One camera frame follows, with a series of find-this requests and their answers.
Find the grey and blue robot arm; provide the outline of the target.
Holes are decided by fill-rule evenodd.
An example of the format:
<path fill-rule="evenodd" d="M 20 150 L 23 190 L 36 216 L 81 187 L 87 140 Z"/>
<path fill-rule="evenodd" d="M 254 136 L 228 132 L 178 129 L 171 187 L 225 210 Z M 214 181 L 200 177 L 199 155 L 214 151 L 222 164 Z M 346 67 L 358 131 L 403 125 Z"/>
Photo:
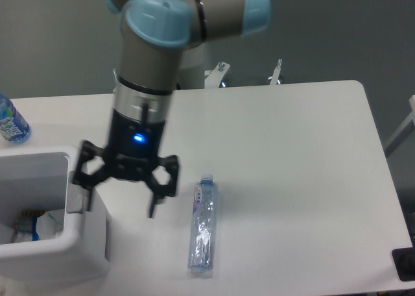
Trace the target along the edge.
<path fill-rule="evenodd" d="M 123 50 L 108 141 L 105 147 L 82 142 L 71 176 L 79 200 L 67 204 L 67 213 L 90 211 L 95 187 L 110 178 L 144 182 L 151 206 L 174 197 L 179 159 L 158 151 L 183 52 L 262 31 L 271 15 L 271 0 L 119 0 L 115 7 Z"/>

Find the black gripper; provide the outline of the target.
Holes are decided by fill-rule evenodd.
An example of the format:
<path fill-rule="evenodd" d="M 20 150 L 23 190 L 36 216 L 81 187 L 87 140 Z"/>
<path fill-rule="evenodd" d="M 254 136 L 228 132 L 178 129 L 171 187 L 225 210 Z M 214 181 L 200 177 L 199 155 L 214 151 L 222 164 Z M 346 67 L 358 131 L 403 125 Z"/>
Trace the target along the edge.
<path fill-rule="evenodd" d="M 82 188 L 86 197 L 84 211 L 90 211 L 95 187 L 110 177 L 134 182 L 147 180 L 152 192 L 148 217 L 153 218 L 157 205 L 166 197 L 175 197 L 180 170 L 176 155 L 158 158 L 158 150 L 165 122 L 142 123 L 114 110 L 105 147 L 105 162 L 93 173 L 88 173 L 87 164 L 95 157 L 103 160 L 104 149 L 90 141 L 81 143 L 75 172 L 71 182 Z"/>

